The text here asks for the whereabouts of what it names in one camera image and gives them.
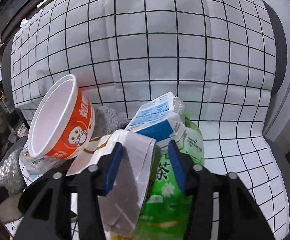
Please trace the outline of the white paper bag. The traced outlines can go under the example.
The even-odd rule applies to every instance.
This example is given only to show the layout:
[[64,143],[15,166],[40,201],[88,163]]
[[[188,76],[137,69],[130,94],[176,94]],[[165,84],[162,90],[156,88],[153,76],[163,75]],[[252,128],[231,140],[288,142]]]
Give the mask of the white paper bag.
[[123,156],[109,194],[99,198],[101,218],[107,239],[132,237],[146,198],[155,154],[155,139],[123,129],[97,137],[88,143],[70,166],[67,175],[77,175],[100,158],[109,155],[116,142],[123,146]]

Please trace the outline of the clear crushed plastic bottle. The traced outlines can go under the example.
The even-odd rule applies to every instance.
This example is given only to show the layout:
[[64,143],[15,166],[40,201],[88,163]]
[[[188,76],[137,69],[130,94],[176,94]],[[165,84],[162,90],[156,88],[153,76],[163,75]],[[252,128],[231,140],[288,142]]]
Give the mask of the clear crushed plastic bottle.
[[52,158],[48,156],[31,157],[28,149],[23,148],[19,155],[20,161],[24,164],[29,174],[40,175],[57,168],[66,160]]

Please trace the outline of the green tea bottle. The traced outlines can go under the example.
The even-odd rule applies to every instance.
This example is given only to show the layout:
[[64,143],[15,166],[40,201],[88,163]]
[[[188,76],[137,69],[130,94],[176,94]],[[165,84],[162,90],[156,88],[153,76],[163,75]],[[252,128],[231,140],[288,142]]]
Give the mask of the green tea bottle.
[[[204,165],[204,143],[199,127],[185,114],[185,138],[181,153]],[[163,154],[148,200],[140,213],[133,239],[183,239],[192,197],[178,188],[168,154]]]

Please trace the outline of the orange white paper bowl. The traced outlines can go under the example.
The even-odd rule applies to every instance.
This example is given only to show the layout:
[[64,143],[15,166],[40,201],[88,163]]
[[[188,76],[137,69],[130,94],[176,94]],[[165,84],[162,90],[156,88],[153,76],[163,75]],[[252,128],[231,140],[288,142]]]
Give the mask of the orange white paper bowl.
[[78,89],[76,77],[62,77],[35,111],[27,141],[30,156],[63,160],[76,157],[89,143],[95,119],[95,110]]

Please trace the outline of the grey fluffy cloth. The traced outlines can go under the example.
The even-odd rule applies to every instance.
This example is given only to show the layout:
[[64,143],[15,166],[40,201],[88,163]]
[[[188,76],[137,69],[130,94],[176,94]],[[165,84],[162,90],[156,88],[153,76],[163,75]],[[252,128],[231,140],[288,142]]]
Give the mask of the grey fluffy cloth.
[[92,138],[112,134],[129,124],[129,119],[107,106],[95,107],[95,120]]

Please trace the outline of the blue white milk carton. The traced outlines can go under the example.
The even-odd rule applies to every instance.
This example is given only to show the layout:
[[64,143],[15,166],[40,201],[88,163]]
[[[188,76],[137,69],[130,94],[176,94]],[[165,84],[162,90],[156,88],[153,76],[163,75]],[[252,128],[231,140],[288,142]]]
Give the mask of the blue white milk carton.
[[163,94],[142,105],[125,129],[155,139],[163,151],[171,140],[183,148],[185,104],[172,92]]

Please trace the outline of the black range hood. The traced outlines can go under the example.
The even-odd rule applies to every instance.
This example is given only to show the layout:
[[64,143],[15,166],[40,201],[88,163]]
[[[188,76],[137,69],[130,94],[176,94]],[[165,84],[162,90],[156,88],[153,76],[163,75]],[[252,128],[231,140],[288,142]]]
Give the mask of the black range hood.
[[0,0],[0,42],[9,40],[21,21],[32,13],[42,0]]

